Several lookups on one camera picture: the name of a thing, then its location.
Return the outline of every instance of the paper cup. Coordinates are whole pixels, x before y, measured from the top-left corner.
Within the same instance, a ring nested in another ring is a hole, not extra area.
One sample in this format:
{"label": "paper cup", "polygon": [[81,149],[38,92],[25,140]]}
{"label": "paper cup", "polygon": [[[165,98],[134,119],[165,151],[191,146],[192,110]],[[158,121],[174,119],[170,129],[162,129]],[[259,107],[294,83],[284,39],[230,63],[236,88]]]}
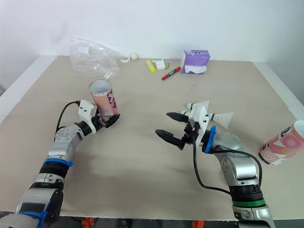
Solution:
{"label": "paper cup", "polygon": [[300,152],[304,152],[304,120],[296,121],[266,142],[260,148],[259,156],[267,164],[279,165]]}
{"label": "paper cup", "polygon": [[112,86],[108,80],[93,81],[89,85],[89,90],[103,121],[107,122],[111,116],[118,114]]}

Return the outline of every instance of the wooden table surface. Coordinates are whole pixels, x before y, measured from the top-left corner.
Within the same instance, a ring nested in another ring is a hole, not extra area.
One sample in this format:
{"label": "wooden table surface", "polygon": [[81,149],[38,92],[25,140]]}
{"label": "wooden table surface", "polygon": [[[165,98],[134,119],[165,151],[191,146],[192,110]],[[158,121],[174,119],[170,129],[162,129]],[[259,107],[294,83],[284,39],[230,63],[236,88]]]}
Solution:
{"label": "wooden table surface", "polygon": [[[180,63],[170,60],[172,68]],[[165,114],[189,102],[209,100],[209,111],[233,112],[229,128],[257,156],[259,147],[295,118],[251,62],[210,61],[203,75],[167,71],[151,74],[143,59],[120,66],[111,78],[121,117],[111,128],[87,136],[68,171],[61,214],[141,219],[234,219],[227,194],[197,182],[192,147],[183,151],[155,134],[164,129],[181,137],[184,124]],[[14,211],[53,144],[63,106],[93,101],[91,78],[73,76],[68,57],[57,57],[0,125],[0,210]],[[69,107],[62,125],[78,122]],[[274,219],[302,219],[304,154],[277,167],[262,163],[262,191]],[[228,189],[218,160],[198,153],[201,178]]]}

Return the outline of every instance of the clear plastic bag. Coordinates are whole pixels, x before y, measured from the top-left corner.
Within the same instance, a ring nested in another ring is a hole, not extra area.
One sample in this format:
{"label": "clear plastic bag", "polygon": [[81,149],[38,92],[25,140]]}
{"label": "clear plastic bag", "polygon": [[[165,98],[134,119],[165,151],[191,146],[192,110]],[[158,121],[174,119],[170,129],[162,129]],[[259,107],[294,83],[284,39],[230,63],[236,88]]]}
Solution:
{"label": "clear plastic bag", "polygon": [[86,39],[71,38],[70,59],[75,76],[108,79],[119,70],[116,61],[124,58],[106,46]]}

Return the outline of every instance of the purple tissue box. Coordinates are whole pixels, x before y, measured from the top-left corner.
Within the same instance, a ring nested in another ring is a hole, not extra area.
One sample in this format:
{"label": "purple tissue box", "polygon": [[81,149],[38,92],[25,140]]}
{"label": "purple tissue box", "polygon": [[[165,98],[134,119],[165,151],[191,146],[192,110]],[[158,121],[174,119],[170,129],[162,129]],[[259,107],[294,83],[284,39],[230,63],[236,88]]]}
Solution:
{"label": "purple tissue box", "polygon": [[202,74],[207,70],[210,55],[207,50],[184,50],[180,66],[186,74]]}

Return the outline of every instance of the tape roll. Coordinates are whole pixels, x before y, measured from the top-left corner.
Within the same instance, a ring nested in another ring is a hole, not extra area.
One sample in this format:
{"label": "tape roll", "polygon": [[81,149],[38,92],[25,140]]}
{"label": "tape roll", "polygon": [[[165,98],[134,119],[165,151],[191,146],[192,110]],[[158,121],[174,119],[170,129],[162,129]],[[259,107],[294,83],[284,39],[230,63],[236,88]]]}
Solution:
{"label": "tape roll", "polygon": [[129,61],[130,61],[130,56],[128,57],[128,58],[126,58],[126,59],[121,59],[120,61],[122,62],[122,63],[128,63]]}

